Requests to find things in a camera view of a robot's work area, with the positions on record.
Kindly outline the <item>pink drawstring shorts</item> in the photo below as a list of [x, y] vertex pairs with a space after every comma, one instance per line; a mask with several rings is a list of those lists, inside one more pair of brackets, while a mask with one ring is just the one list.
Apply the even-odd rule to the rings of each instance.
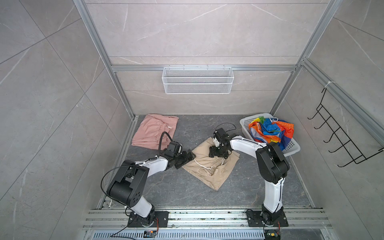
[[161, 134], [167, 132], [173, 138], [178, 121], [179, 118], [175, 116], [146, 115], [132, 139], [132, 146], [158, 149]]

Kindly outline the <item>beige shorts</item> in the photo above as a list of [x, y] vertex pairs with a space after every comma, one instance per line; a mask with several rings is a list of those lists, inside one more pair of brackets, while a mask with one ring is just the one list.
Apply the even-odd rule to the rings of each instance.
[[240, 154], [232, 152], [227, 159], [222, 157], [209, 157], [210, 147], [214, 146], [212, 138], [192, 150], [195, 159], [182, 166], [184, 170], [196, 177], [211, 189], [217, 191], [230, 176]]

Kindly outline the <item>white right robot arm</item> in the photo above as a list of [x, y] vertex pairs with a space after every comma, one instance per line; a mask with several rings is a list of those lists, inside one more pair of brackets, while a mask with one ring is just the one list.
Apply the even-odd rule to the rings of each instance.
[[261, 177], [265, 181], [265, 198], [262, 210], [247, 211], [250, 227], [287, 227], [288, 221], [282, 202], [285, 178], [290, 169], [284, 154], [277, 143], [258, 143], [241, 136], [213, 137], [214, 146], [209, 156], [228, 157], [232, 151], [240, 151], [257, 160]]

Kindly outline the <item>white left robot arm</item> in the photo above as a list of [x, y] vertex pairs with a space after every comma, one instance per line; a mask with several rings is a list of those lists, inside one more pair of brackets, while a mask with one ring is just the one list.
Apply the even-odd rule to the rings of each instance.
[[143, 197], [147, 178], [172, 167], [180, 169], [195, 158], [191, 150], [184, 151], [182, 145], [173, 141], [169, 133], [162, 132], [155, 157], [141, 162], [124, 160], [121, 166], [108, 171], [117, 172], [107, 187], [101, 185], [101, 190], [111, 200], [125, 205], [131, 211], [129, 217], [133, 221], [149, 227], [159, 221], [154, 205]]

